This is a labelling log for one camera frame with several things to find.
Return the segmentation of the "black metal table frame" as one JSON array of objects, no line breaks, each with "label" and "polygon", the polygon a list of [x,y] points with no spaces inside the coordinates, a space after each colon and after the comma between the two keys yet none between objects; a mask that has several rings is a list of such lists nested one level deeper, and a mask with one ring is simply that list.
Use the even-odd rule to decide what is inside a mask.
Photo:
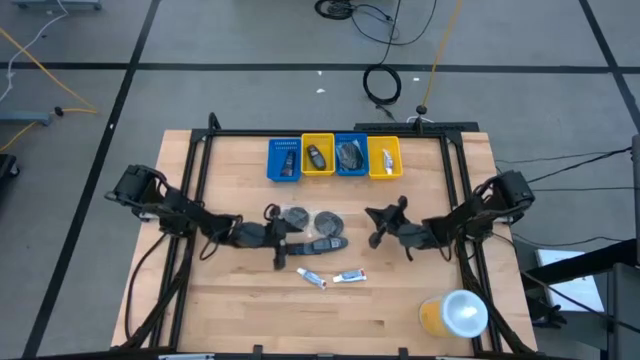
[{"label": "black metal table frame", "polygon": [[[183,352],[217,359],[340,360],[342,358],[434,358],[472,356],[501,349],[490,328],[480,338],[437,338],[418,317],[425,299],[462,284],[457,260],[436,250],[406,252],[385,237],[377,249],[368,239],[374,226],[367,207],[384,207],[401,195],[417,220],[442,215],[462,203],[489,173],[491,150],[479,132],[371,132],[400,140],[404,173],[395,180],[365,177],[305,177],[277,184],[266,177],[267,145],[281,131],[218,130],[207,155],[208,173],[199,190],[213,212],[240,213],[258,221],[270,203],[302,204],[345,216],[349,246],[333,255],[290,259],[282,271],[266,250],[222,249],[195,261],[176,314],[172,338]],[[327,282],[320,289],[296,270]],[[366,281],[334,283],[333,277],[363,269]]]}]

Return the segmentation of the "black floor object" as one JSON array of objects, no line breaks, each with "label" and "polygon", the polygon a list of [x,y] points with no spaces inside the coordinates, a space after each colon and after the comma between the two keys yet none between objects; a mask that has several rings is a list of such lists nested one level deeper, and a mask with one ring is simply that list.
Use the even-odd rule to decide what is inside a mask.
[{"label": "black floor object", "polygon": [[20,174],[16,163],[16,157],[10,154],[0,153],[0,181],[15,178]]}]

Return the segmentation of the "black desk beam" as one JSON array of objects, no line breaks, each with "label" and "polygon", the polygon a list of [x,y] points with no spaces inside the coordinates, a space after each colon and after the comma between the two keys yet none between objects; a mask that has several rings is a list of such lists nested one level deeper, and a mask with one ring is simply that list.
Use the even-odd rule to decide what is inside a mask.
[{"label": "black desk beam", "polygon": [[640,265],[640,240],[630,239],[608,247],[537,267],[521,275],[525,290],[552,285],[610,270],[615,264]]}]

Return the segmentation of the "yellow plastic bin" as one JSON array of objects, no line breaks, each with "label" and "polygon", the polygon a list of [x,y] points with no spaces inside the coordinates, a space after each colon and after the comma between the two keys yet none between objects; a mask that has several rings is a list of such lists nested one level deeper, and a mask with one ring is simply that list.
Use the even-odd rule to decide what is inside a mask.
[{"label": "yellow plastic bin", "polygon": [[[331,176],[335,171],[335,138],[333,133],[303,133],[302,142],[302,160],[301,171],[306,176]],[[313,168],[307,147],[315,145],[326,161],[326,169],[318,171]]]},{"label": "yellow plastic bin", "polygon": [[[369,136],[367,139],[369,157],[369,176],[374,180],[389,180],[403,175],[403,163],[400,141],[396,136]],[[387,175],[384,169],[383,149],[393,157],[393,174]]]}]

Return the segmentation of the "bagged dark round item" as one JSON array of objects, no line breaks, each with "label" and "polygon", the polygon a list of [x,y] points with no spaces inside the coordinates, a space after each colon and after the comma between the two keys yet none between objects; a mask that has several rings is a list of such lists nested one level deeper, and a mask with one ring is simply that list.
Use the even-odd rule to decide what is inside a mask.
[{"label": "bagged dark round item", "polygon": [[340,144],[338,157],[341,168],[345,171],[358,171],[363,168],[364,158],[357,140]]},{"label": "bagged dark round item", "polygon": [[287,223],[287,221],[296,221],[304,223],[304,231],[309,225],[310,222],[310,213],[303,207],[293,206],[284,209],[281,213],[283,220]]},{"label": "bagged dark round item", "polygon": [[322,211],[315,215],[315,230],[327,237],[340,236],[344,230],[344,221],[337,214],[330,211]]}]

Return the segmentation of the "grey cabinet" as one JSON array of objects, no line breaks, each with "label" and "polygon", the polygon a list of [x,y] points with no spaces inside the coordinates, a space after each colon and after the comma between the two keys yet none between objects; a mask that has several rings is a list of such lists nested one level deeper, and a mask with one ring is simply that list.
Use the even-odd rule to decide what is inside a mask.
[{"label": "grey cabinet", "polygon": [[609,327],[608,360],[640,360],[640,269],[615,264],[607,285],[609,314],[637,329],[618,324]]}]

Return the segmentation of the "black power strip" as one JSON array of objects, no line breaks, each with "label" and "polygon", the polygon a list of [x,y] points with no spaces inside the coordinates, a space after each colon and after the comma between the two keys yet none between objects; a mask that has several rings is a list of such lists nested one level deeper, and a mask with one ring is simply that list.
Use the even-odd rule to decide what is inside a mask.
[{"label": "black power strip", "polygon": [[[479,132],[479,125],[476,122],[439,122],[439,123],[421,123],[424,133],[433,132],[441,133],[447,131],[453,132]],[[360,132],[408,132],[418,133],[419,127],[414,123],[357,123],[354,125],[354,131]]]}]

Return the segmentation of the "yellow cup with white lid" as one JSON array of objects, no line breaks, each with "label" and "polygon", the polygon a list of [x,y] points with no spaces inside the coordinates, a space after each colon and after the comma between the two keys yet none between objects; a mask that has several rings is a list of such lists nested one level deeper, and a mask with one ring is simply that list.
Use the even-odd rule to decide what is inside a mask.
[{"label": "yellow cup with white lid", "polygon": [[425,300],[418,315],[422,327],[436,337],[475,338],[485,331],[489,320],[480,297],[463,289]]}]

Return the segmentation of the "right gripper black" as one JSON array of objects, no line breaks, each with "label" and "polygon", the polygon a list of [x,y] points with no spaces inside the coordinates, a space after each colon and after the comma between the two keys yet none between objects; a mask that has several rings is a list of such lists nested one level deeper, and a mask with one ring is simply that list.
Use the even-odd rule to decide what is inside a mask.
[{"label": "right gripper black", "polygon": [[[387,206],[384,209],[367,207],[366,214],[375,224],[388,223],[388,233],[396,236],[400,244],[405,248],[433,248],[434,233],[429,219],[422,219],[418,223],[411,222],[406,217],[396,215],[395,206]],[[377,249],[387,233],[386,227],[380,227],[369,236],[369,246]]]}]

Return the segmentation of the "blue plastic bin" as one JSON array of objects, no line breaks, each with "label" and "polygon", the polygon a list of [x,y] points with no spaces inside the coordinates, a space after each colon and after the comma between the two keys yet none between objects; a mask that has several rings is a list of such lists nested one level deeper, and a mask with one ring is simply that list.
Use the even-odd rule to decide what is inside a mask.
[{"label": "blue plastic bin", "polygon": [[[292,177],[280,175],[284,159],[289,150],[296,152],[294,174]],[[266,176],[273,182],[297,182],[301,177],[301,139],[300,138],[272,138],[268,143]]]},{"label": "blue plastic bin", "polygon": [[[364,158],[363,168],[358,171],[345,171],[341,168],[338,157],[338,146],[342,143],[357,140]],[[365,133],[337,133],[335,135],[336,172],[340,176],[364,176],[369,172],[367,135]]]}]

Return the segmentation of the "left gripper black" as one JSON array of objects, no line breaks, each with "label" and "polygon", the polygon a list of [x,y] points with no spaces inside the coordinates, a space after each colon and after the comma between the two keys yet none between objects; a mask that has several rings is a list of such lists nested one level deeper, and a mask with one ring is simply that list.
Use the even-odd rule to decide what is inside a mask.
[{"label": "left gripper black", "polygon": [[285,241],[288,233],[299,233],[304,231],[304,223],[283,220],[281,224],[265,226],[266,246],[274,246],[275,257],[273,266],[275,270],[282,270],[286,266],[287,243]]}]

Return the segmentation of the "white box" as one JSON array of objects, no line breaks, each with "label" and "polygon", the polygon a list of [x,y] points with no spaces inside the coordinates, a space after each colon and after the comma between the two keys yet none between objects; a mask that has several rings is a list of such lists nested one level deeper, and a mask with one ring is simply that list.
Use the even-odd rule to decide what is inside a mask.
[{"label": "white box", "polygon": [[[539,266],[550,265],[562,260],[584,255],[581,251],[565,251],[538,249],[535,251]],[[604,306],[592,275],[573,279],[568,282],[553,284],[552,288],[600,313]],[[551,306],[560,306],[564,312],[586,312],[586,309],[564,299],[551,290],[545,290],[545,299]]]}]

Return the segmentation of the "grey cart base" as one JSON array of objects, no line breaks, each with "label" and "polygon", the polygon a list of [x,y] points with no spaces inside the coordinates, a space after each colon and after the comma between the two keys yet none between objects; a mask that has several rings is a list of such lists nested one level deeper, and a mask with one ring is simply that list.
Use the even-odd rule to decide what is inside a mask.
[{"label": "grey cart base", "polygon": [[62,10],[68,10],[73,7],[90,7],[96,11],[102,9],[101,0],[10,0],[10,2],[20,9],[28,9],[31,7],[58,7]]},{"label": "grey cart base", "polygon": [[53,119],[49,113],[46,112],[29,112],[29,111],[8,111],[0,112],[0,123],[23,123],[29,125],[30,123],[39,123],[43,126],[49,126]]}]

